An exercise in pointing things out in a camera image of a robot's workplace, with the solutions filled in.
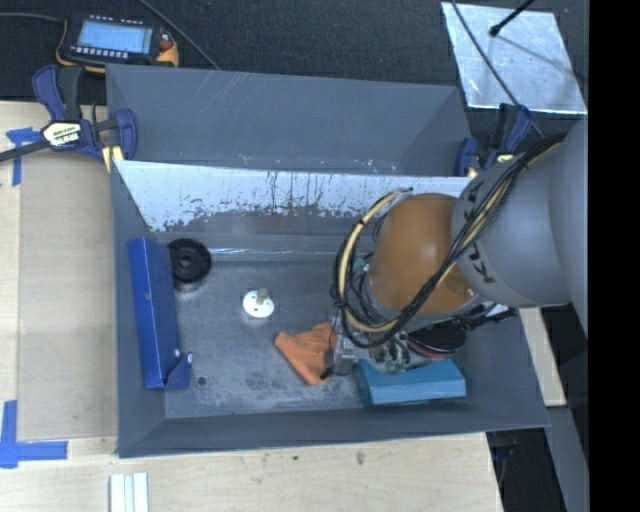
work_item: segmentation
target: lcd screen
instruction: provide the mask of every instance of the lcd screen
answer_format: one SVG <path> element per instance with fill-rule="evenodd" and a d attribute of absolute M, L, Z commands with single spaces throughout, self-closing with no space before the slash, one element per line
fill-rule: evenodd
<path fill-rule="evenodd" d="M 85 21 L 80 30 L 78 46 L 148 54 L 152 32 L 151 27 L 139 25 Z"/>

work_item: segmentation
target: orange cloth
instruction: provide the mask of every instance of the orange cloth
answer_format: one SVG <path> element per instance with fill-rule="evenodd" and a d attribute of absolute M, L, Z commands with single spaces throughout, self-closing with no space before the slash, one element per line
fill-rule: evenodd
<path fill-rule="evenodd" d="M 327 380 L 320 378 L 326 370 L 324 354 L 329 348 L 335 348 L 337 339 L 331 324 L 325 322 L 293 336 L 280 332 L 275 343 L 304 381 L 315 386 Z"/>

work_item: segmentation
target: black cable wire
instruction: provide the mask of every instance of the black cable wire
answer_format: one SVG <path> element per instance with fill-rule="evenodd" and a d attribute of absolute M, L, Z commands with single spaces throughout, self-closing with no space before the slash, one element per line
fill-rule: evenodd
<path fill-rule="evenodd" d="M 451 0 L 451 5 L 453 5 L 453 8 L 455 9 L 456 14 L 458 15 L 458 18 L 460 18 L 460 23 L 462 23 L 462 26 L 464 27 L 464 29 L 467 32 L 469 38 L 471 39 L 471 42 L 476 47 L 476 50 L 478 50 L 478 52 L 480 53 L 480 57 L 482 57 L 482 60 L 484 60 L 484 62 L 487 65 L 487 67 L 489 68 L 489 70 L 491 71 L 493 76 L 496 78 L 498 83 L 500 84 L 500 87 L 502 87 L 502 89 L 504 89 L 504 92 L 507 93 L 507 96 L 509 96 L 509 98 L 511 99 L 511 101 L 513 102 L 514 105 L 520 105 L 520 103 L 516 99 L 515 95 L 511 92 L 511 89 L 509 89 L 507 84 L 500 77 L 500 75 L 496 71 L 496 68 L 493 67 L 493 64 L 489 60 L 489 57 L 487 57 L 487 54 L 484 53 L 484 50 L 480 46 L 480 43 L 478 43 L 478 40 L 476 39 L 476 37 L 473 35 L 473 32 L 471 32 L 471 28 L 469 28 L 469 25 L 467 25 L 467 21 L 462 16 L 462 13 L 460 12 L 460 9 L 458 8 L 458 3 L 456 2 L 456 0 Z M 538 136 L 541 139 L 544 138 L 544 134 L 542 133 L 542 130 L 540 130 L 538 125 L 533 120 L 531 120 L 531 127 L 535 130 L 535 132 L 538 134 Z"/>
<path fill-rule="evenodd" d="M 409 320 L 411 320 L 411 318 L 413 318 L 413 316 L 415 316 L 418 313 L 422 305 L 426 302 L 426 300 L 429 298 L 433 290 L 436 288 L 436 286 L 440 282 L 441 277 L 444 275 L 447 269 L 453 263 L 455 263 L 455 261 L 458 258 L 460 258 L 462 254 L 464 254 L 465 251 L 480 238 L 480 236 L 482 236 L 482 234 L 486 231 L 486 229 L 488 229 L 491 223 L 499 215 L 517 179 L 523 172 L 528 170 L 529 162 L 531 162 L 533 159 L 535 159 L 539 155 L 543 154 L 544 152 L 552 148 L 554 145 L 560 143 L 563 140 L 563 138 L 564 136 L 562 135 L 555 135 L 555 136 L 543 139 L 540 142 L 534 144 L 527 152 L 525 152 L 525 154 L 521 158 L 519 158 L 516 162 L 514 162 L 505 171 L 505 173 L 500 176 L 498 180 L 496 180 L 496 182 L 492 185 L 490 190 L 484 195 L 482 201 L 480 201 L 479 206 L 474 209 L 474 212 L 470 215 L 469 219 L 467 220 L 465 225 L 462 227 L 462 229 L 456 236 L 440 269 L 433 276 L 431 276 L 431 278 L 424 284 L 424 286 L 416 294 L 413 300 L 405 308 L 402 309 L 400 314 L 396 317 L 395 324 L 389 330 L 385 331 L 380 338 L 370 341 L 369 343 L 362 343 L 355 338 L 355 336 L 351 332 L 348 325 L 347 312 L 353 315 L 360 323 L 367 324 L 368 321 L 371 321 L 371 320 L 366 318 L 365 314 L 363 314 L 362 312 L 358 311 L 356 308 L 351 306 L 351 304 L 348 301 L 346 291 L 343 296 L 340 296 L 340 294 L 338 293 L 338 285 L 337 285 L 338 268 L 339 268 L 338 262 L 342 260 L 343 253 L 346 248 L 346 242 L 350 238 L 351 233 L 353 233 L 353 230 L 352 230 L 350 235 L 342 243 L 340 249 L 338 250 L 338 254 L 336 255 L 336 259 L 334 261 L 334 284 L 331 289 L 332 289 L 332 296 L 335 300 L 335 305 L 336 307 L 340 308 L 342 312 L 343 330 L 345 334 L 353 341 L 353 343 L 360 348 L 378 347 L 386 343 L 387 341 L 391 340 L 395 334 L 400 332 L 405 327 L 405 325 L 409 322 Z M 505 191 L 500 196 L 498 202 L 491 209 L 487 210 L 486 207 L 489 201 L 493 200 L 494 195 L 502 186 L 506 187 Z M 476 224 L 478 220 L 484 221 L 484 224 L 480 226 L 479 229 Z M 470 240 L 467 240 L 464 246 L 461 247 L 462 241 L 467 239 L 471 230 L 476 230 L 476 229 L 477 229 L 477 232 L 474 234 L 474 236 Z M 353 279 L 352 274 L 350 274 L 351 270 L 352 270 L 352 267 L 349 266 L 348 272 L 349 272 L 350 278 L 347 280 L 347 283 L 350 283 Z"/>
<path fill-rule="evenodd" d="M 61 18 L 54 16 L 46 16 L 44 14 L 33 14 L 30 12 L 0 12 L 0 17 L 3 18 L 35 18 L 37 20 L 53 21 L 56 23 L 64 23 Z"/>
<path fill-rule="evenodd" d="M 158 18 L 164 21 L 167 25 L 169 25 L 176 33 L 180 34 L 184 40 L 186 40 L 204 59 L 211 64 L 213 69 L 217 69 L 221 71 L 222 69 L 218 66 L 215 61 L 209 57 L 200 46 L 198 46 L 193 39 L 191 39 L 187 34 L 184 33 L 173 21 L 167 18 L 164 14 L 162 14 L 158 9 L 153 7 L 146 0 L 138 0 L 142 5 L 144 5 L 147 9 L 149 9 L 153 14 L 155 14 Z"/>

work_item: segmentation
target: blue rectangular bar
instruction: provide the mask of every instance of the blue rectangular bar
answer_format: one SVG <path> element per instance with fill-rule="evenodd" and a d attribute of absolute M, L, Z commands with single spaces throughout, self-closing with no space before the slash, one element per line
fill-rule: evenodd
<path fill-rule="evenodd" d="M 180 361 L 169 248 L 146 237 L 129 241 L 129 262 L 146 388 L 163 388 Z"/>

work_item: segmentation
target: blue clamp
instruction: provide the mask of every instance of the blue clamp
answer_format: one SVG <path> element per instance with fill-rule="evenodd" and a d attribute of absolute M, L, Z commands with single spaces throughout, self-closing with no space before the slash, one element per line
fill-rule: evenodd
<path fill-rule="evenodd" d="M 4 403 L 2 437 L 0 438 L 0 468 L 15 469 L 18 462 L 31 460 L 65 460 L 67 441 L 19 443 L 16 441 L 16 400 Z"/>
<path fill-rule="evenodd" d="M 104 162 L 105 145 L 100 142 L 98 133 L 116 128 L 120 132 L 119 146 L 124 158 L 133 158 L 138 138 L 135 116 L 131 110 L 118 110 L 114 119 L 95 124 L 82 119 L 78 83 L 83 74 L 84 68 L 81 66 L 60 69 L 57 64 L 50 64 L 38 70 L 32 80 L 33 91 L 49 112 L 51 122 L 41 130 L 41 137 L 35 142 L 0 153 L 0 162 L 45 148 L 73 151 Z"/>
<path fill-rule="evenodd" d="M 479 147 L 472 137 L 462 142 L 453 170 L 454 176 L 466 176 L 470 167 L 479 172 L 489 169 L 500 154 L 513 154 L 531 127 L 531 112 L 524 105 L 500 105 L 498 123 L 493 137 Z"/>
<path fill-rule="evenodd" d="M 187 389 L 193 356 L 180 349 L 169 248 L 150 238 L 134 238 L 129 264 L 144 386 Z"/>
<path fill-rule="evenodd" d="M 464 376 L 451 359 L 408 370 L 382 373 L 361 359 L 353 376 L 365 406 L 421 403 L 467 395 Z"/>
<path fill-rule="evenodd" d="M 25 143 L 38 142 L 42 139 L 42 134 L 32 128 L 19 128 L 17 130 L 9 130 L 7 138 L 17 148 Z M 13 178 L 11 186 L 15 187 L 22 182 L 22 159 L 17 157 L 13 161 Z"/>
<path fill-rule="evenodd" d="M 51 123 L 43 128 L 43 133 L 52 124 L 68 121 L 80 125 L 78 139 L 58 146 L 51 145 L 54 151 L 73 151 L 102 162 L 102 150 L 105 145 L 95 138 L 94 127 L 82 119 L 78 104 L 78 83 L 84 75 L 84 67 L 71 66 L 60 68 L 50 64 L 38 70 L 33 76 L 33 91 L 38 101 L 44 105 L 51 117 Z M 120 130 L 120 149 L 125 158 L 133 157 L 137 146 L 135 118 L 128 109 L 115 113 L 115 125 Z"/>

